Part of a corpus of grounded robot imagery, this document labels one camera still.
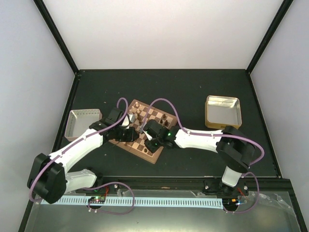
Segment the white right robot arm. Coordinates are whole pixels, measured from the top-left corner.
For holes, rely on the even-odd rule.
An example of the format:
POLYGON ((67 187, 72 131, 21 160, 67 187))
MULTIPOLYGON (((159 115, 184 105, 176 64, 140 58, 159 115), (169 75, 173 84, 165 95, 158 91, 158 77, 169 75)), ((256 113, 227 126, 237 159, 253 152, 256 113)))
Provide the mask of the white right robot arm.
POLYGON ((147 137, 144 144, 152 153, 165 147, 196 148, 218 154, 226 163, 219 183, 220 191, 225 195, 230 195, 237 189, 238 180, 248 172, 255 152, 255 146, 232 126, 214 131, 181 129, 180 126, 168 129, 151 119, 142 132, 147 137))

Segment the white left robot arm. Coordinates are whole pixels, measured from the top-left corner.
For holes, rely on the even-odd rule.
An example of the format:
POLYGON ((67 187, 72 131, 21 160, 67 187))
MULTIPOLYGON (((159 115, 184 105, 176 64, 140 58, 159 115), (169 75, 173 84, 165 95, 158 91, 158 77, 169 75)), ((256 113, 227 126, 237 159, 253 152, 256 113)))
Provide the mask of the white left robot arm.
POLYGON ((40 153, 34 159, 27 187, 48 203, 57 202, 64 194, 78 189, 98 193, 104 182, 92 169, 71 172, 71 168, 88 153, 109 140, 133 142, 139 135, 131 124, 133 113, 113 108, 106 118, 92 123, 77 139, 49 155, 40 153))

